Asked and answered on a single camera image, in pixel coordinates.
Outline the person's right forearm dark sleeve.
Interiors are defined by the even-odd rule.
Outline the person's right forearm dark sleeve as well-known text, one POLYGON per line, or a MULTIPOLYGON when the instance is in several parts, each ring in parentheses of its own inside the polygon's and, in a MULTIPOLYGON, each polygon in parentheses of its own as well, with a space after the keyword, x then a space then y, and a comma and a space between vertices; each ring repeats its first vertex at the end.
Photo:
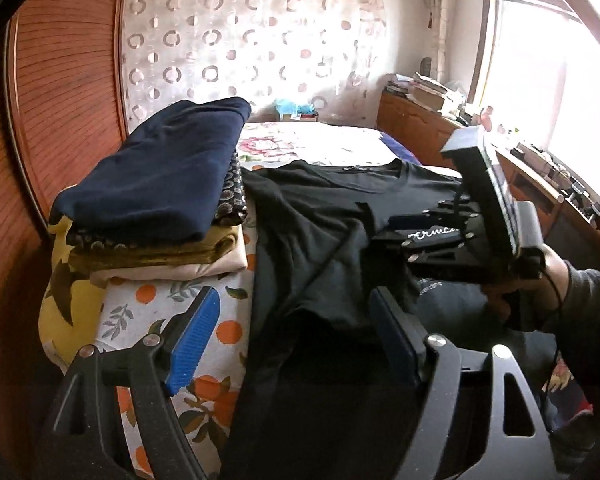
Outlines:
POLYGON ((569 285, 555 335, 564 360, 600 413, 600 271, 567 266, 569 285))

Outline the person's right hand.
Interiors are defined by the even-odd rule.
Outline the person's right hand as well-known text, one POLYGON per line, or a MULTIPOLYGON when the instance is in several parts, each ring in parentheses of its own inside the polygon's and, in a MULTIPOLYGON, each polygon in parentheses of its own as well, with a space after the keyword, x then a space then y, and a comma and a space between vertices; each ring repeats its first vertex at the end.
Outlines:
POLYGON ((482 285, 486 301, 515 330, 554 333, 569 289, 569 268, 565 260, 543 246, 545 268, 537 280, 514 280, 482 285))

